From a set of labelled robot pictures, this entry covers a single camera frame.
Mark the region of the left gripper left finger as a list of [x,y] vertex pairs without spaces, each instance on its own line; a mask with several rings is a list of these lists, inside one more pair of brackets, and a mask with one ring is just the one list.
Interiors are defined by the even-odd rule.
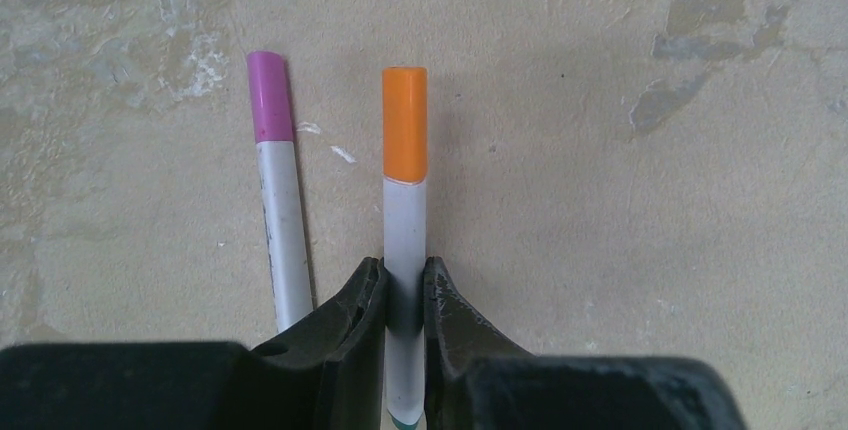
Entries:
[[376,429],[388,276],[364,259],[331,299],[254,347],[42,343],[1,353],[5,429]]

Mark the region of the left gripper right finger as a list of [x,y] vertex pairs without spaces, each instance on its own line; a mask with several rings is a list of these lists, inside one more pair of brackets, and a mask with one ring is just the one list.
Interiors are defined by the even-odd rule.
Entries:
[[744,429],[709,365],[668,356],[537,356],[458,291],[444,261],[423,272],[430,429]]

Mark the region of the white pen brown tip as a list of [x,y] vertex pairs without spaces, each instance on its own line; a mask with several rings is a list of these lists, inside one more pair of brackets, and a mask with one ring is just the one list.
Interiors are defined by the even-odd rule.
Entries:
[[277,331],[313,311],[300,183],[291,141],[256,145]]

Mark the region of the pink pen cap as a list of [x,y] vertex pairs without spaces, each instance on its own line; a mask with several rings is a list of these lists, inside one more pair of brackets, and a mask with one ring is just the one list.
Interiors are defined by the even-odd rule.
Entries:
[[293,142],[286,61],[274,52],[254,51],[246,62],[255,141]]

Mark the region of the orange pen cap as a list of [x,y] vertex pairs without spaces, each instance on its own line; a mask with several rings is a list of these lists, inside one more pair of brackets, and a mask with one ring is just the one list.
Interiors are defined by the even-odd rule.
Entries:
[[388,67],[382,72],[383,173],[416,184],[428,171],[427,70]]

